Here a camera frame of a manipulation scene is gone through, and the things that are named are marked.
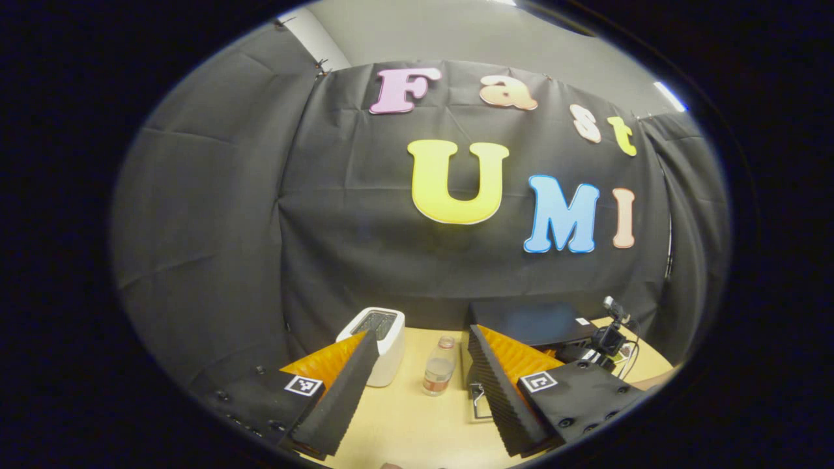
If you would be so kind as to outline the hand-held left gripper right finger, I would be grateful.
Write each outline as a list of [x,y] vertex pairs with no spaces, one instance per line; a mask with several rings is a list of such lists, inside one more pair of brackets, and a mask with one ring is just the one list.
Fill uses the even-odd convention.
[[644,399],[591,360],[563,363],[482,324],[468,327],[467,349],[510,456],[580,440]]

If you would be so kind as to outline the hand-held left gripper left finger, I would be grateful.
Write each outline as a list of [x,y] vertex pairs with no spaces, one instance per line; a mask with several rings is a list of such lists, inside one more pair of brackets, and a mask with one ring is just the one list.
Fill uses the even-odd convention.
[[339,450],[378,358],[367,332],[283,366],[235,358],[197,376],[197,397],[266,450],[324,460]]

